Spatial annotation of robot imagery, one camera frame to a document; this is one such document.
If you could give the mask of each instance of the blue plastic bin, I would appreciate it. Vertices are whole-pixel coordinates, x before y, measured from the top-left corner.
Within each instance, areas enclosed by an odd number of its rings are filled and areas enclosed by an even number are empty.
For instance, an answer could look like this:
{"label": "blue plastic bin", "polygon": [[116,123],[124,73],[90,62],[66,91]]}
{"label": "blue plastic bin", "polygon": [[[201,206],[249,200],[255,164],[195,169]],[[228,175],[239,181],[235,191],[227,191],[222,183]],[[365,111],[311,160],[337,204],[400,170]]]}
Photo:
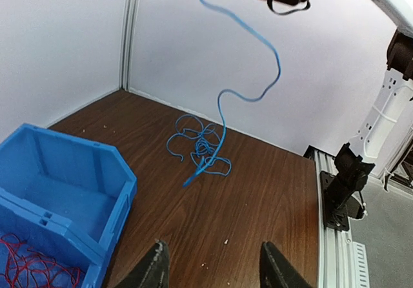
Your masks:
{"label": "blue plastic bin", "polygon": [[[113,146],[23,125],[0,144],[0,235],[85,272],[100,287],[137,192]],[[0,250],[0,273],[6,254]]]}

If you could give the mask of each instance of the white wall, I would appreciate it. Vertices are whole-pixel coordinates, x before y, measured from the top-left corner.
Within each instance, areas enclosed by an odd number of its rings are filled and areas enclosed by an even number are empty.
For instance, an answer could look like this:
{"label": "white wall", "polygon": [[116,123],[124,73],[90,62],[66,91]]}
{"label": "white wall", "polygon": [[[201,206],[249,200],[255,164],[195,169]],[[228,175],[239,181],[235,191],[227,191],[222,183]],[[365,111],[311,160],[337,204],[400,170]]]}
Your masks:
{"label": "white wall", "polygon": [[0,141],[118,87],[125,0],[0,0]]}
{"label": "white wall", "polygon": [[[258,0],[207,1],[233,9],[268,37],[283,67],[262,102],[224,97],[228,126],[298,154],[308,145],[335,154],[379,91],[395,31],[390,19],[369,0],[312,0],[308,12],[288,17],[272,15]],[[132,90],[220,121],[222,88],[256,96],[275,75],[265,46],[198,0],[141,0]],[[381,166],[410,126],[413,108],[409,112],[387,142]]]}

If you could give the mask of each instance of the brown wood surface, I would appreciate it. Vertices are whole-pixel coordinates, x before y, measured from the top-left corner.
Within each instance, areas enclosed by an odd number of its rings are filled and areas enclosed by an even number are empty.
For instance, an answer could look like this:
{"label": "brown wood surface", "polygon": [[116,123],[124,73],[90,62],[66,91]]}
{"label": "brown wood surface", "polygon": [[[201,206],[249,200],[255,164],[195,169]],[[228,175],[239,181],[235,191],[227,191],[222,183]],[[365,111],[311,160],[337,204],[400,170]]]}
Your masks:
{"label": "brown wood surface", "polygon": [[[52,127],[115,145],[138,177],[137,196],[108,286],[120,282],[160,239],[170,247],[171,288],[258,288],[262,241],[275,243],[315,287],[314,163],[229,130],[220,152],[232,160],[229,177],[203,174],[184,189],[194,164],[188,156],[181,163],[165,148],[182,114],[119,91]],[[184,124],[196,127],[192,121]],[[177,138],[171,147],[189,154],[193,142]]]}

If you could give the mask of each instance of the red string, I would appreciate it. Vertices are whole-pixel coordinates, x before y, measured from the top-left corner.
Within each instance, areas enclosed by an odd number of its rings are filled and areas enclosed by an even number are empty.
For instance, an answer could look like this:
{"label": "red string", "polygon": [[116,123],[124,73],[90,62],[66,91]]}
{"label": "red string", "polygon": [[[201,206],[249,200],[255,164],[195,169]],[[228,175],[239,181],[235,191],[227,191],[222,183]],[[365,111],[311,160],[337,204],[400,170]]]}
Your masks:
{"label": "red string", "polygon": [[[7,241],[6,238],[12,238],[13,242]],[[25,242],[21,242],[16,235],[11,233],[4,235],[0,238],[0,244],[8,249],[6,271],[0,274],[0,278],[4,278],[11,288],[57,288],[54,282],[56,278],[62,276],[68,276],[72,288],[80,284],[83,273],[80,268],[63,267],[54,258],[47,257],[35,251],[33,247],[29,247]],[[19,251],[27,252],[27,254],[19,255]],[[33,279],[35,286],[31,285],[30,278]],[[46,284],[40,286],[39,282],[46,282]]]}

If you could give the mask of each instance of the blue cord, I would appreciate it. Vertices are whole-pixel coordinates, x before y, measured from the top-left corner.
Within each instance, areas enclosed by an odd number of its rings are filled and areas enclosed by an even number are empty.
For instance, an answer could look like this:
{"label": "blue cord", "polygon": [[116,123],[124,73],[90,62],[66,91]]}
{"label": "blue cord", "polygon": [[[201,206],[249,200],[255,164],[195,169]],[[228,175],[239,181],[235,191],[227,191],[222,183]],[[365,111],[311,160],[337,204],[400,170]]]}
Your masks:
{"label": "blue cord", "polygon": [[[244,28],[246,31],[250,32],[256,39],[258,39],[260,42],[262,42],[264,45],[266,45],[267,47],[269,47],[269,49],[271,49],[271,51],[273,51],[275,57],[276,57],[276,61],[277,61],[277,66],[278,66],[278,74],[277,77],[275,78],[275,80],[273,82],[271,82],[271,84],[269,84],[263,91],[263,93],[256,97],[256,98],[247,98],[245,96],[243,96],[242,94],[232,90],[232,89],[224,89],[222,90],[219,94],[218,94],[218,98],[217,98],[217,103],[218,103],[218,111],[219,111],[219,115],[221,116],[222,119],[222,123],[223,123],[223,133],[222,133],[222,137],[221,139],[219,139],[219,137],[217,136],[216,132],[211,129],[212,125],[214,126],[214,124],[210,124],[207,125],[205,128],[202,124],[202,122],[200,122],[199,119],[197,119],[195,116],[192,115],[184,115],[181,116],[177,121],[176,121],[176,130],[177,133],[174,134],[173,136],[171,136],[171,138],[168,140],[166,147],[168,149],[168,151],[174,155],[174,156],[179,156],[181,157],[181,161],[183,161],[183,156],[181,154],[175,154],[173,153],[170,149],[168,144],[170,143],[171,139],[175,138],[176,136],[185,136],[187,138],[188,137],[185,132],[192,132],[192,133],[196,133],[197,135],[193,138],[190,139],[197,139],[196,142],[196,152],[195,153],[191,153],[191,158],[194,161],[194,163],[196,164],[197,168],[195,173],[193,173],[193,175],[191,177],[189,177],[189,179],[187,179],[187,181],[184,183],[184,188],[187,187],[192,180],[194,180],[195,177],[197,177],[198,175],[200,175],[202,172],[207,172],[206,169],[211,167],[217,160],[221,160],[224,161],[225,163],[229,164],[229,169],[227,173],[220,173],[220,172],[208,172],[209,174],[219,174],[219,175],[224,175],[227,176],[229,174],[229,172],[231,171],[231,161],[229,159],[226,158],[220,158],[217,156],[219,150],[222,147],[222,144],[224,143],[225,140],[225,136],[227,134],[227,124],[225,122],[225,118],[224,115],[222,113],[221,110],[221,96],[225,93],[231,93],[234,94],[235,96],[239,97],[240,99],[247,101],[247,102],[258,102],[260,101],[265,94],[277,83],[277,81],[279,80],[279,78],[281,77],[281,63],[279,60],[279,56],[277,53],[277,50],[274,48],[274,46],[272,46],[272,44],[266,40],[260,33],[256,32],[251,26],[247,25],[244,21],[242,21],[237,15],[235,15],[235,13],[231,12],[230,10],[220,7],[220,6],[216,6],[216,5],[212,5],[208,2],[206,2],[205,0],[199,0],[202,5],[204,5],[205,7],[215,11],[215,12],[219,12],[221,14],[225,14],[228,17],[232,18],[236,23],[238,23],[242,28]],[[198,122],[200,122],[202,130],[201,131],[195,131],[192,129],[183,129],[182,132],[180,132],[177,129],[177,124],[179,123],[179,121],[183,118],[183,117],[194,117],[198,120]],[[209,134],[213,134],[215,136],[218,137],[218,144],[212,144],[210,142],[208,142],[205,139],[205,135],[209,135]],[[207,158],[204,157],[204,154],[211,154],[212,156],[209,156]],[[196,163],[195,159],[194,159],[194,155],[196,156],[201,156],[201,161],[199,163]]]}

